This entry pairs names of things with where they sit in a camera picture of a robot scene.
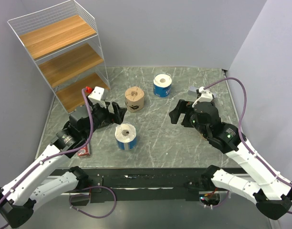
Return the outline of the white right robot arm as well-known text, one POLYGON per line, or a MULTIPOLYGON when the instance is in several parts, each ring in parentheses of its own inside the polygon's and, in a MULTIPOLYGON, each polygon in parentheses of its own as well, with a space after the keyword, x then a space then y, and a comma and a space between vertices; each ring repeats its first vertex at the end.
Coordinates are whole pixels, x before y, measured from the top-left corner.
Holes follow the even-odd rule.
POLYGON ((213 103, 193 105, 180 99, 169 113, 171 123, 176 124, 181 114, 185 115, 182 126, 195 128, 212 147, 234 160, 253 179, 248 181, 210 165, 201 175, 205 189, 223 188, 245 197, 263 215, 273 220, 289 212, 292 206, 292 182, 275 172, 257 152, 249 152, 245 147, 250 144, 248 139, 245 135, 239 135, 235 125, 221 121, 213 103))

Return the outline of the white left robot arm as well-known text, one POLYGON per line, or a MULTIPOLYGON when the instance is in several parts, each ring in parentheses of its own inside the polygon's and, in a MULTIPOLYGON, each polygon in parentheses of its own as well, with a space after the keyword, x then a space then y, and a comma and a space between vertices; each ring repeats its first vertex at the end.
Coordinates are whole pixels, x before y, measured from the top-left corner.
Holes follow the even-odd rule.
POLYGON ((31 218, 36 208, 63 192, 84 191, 88 186, 88 175, 79 167, 71 168, 61 178, 46 185, 41 183, 58 165, 87 146, 96 129, 121 124, 126 111, 116 102, 105 102, 104 106, 88 102, 77 107, 42 154, 14 180, 0 187, 0 214, 8 226, 13 229, 20 227, 31 218))

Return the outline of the blue monster paper roll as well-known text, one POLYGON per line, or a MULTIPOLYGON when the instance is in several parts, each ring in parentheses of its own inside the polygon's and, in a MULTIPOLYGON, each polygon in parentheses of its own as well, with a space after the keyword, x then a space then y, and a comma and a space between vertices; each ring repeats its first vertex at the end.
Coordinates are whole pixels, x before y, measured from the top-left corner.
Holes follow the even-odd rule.
POLYGON ((171 91, 172 78, 169 74, 160 73, 154 77, 153 93, 160 98, 167 98, 171 91))

